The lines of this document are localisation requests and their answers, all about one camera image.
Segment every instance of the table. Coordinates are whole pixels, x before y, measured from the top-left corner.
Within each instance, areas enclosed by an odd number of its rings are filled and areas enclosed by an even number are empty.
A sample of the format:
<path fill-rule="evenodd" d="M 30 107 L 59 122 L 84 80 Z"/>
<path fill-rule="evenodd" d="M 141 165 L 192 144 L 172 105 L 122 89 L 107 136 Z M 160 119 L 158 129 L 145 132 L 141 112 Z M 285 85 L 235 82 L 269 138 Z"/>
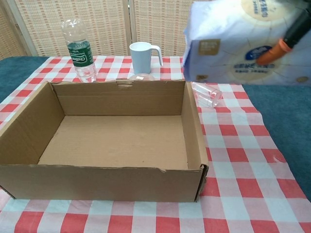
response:
<path fill-rule="evenodd" d="M 152 58 L 156 79 L 181 79 L 179 57 Z M 128 78 L 130 57 L 97 56 L 98 80 Z M 69 57 L 50 57 L 0 104 L 0 128 L 44 81 L 74 81 Z M 311 203 L 240 85 L 219 84 L 216 109 L 198 106 L 210 160 L 197 203 L 13 200 L 0 190 L 0 232 L 311 232 Z"/>

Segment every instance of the woven room divider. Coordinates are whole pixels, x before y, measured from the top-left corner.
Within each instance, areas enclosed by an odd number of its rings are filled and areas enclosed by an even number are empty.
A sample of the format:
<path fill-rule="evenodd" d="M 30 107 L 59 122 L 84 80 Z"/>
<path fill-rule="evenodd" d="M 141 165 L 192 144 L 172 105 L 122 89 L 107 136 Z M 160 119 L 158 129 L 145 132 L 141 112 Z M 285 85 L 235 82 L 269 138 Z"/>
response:
<path fill-rule="evenodd" d="M 131 43 L 126 0 L 15 0 L 39 56 L 69 55 L 61 22 L 86 24 L 93 55 L 128 55 Z"/>
<path fill-rule="evenodd" d="M 2 2 L 0 2 L 0 60 L 12 56 L 26 55 L 14 29 Z"/>
<path fill-rule="evenodd" d="M 164 56 L 182 56 L 191 4 L 192 0 L 130 0 L 133 40 L 160 46 Z"/>

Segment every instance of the open cardboard box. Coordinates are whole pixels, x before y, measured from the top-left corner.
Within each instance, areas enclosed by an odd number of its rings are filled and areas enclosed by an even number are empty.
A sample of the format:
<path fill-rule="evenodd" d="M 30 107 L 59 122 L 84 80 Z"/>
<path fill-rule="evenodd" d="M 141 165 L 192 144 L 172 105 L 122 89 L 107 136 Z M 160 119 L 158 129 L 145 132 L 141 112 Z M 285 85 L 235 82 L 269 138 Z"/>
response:
<path fill-rule="evenodd" d="M 205 140 L 184 81 L 44 83 L 0 130 L 18 199 L 196 201 Z"/>

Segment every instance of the green bottle label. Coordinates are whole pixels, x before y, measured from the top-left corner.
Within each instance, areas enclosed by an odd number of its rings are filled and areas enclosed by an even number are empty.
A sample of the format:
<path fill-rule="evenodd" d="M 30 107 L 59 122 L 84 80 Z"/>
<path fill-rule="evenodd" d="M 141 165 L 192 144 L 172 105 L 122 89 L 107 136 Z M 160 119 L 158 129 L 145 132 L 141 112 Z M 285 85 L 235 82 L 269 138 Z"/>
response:
<path fill-rule="evenodd" d="M 75 67 L 86 67 L 92 63 L 93 55 L 88 41 L 68 44 L 69 54 Z"/>

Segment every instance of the tissue package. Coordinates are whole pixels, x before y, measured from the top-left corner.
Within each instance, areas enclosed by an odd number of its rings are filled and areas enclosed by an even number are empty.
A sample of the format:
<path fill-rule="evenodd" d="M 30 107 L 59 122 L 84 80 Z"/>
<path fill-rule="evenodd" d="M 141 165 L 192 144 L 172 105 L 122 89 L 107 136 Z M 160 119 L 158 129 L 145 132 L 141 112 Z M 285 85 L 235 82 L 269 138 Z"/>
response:
<path fill-rule="evenodd" d="M 311 31 L 282 58 L 265 66 L 256 64 L 306 7 L 303 0 L 194 2 L 185 30 L 185 79 L 311 85 Z"/>

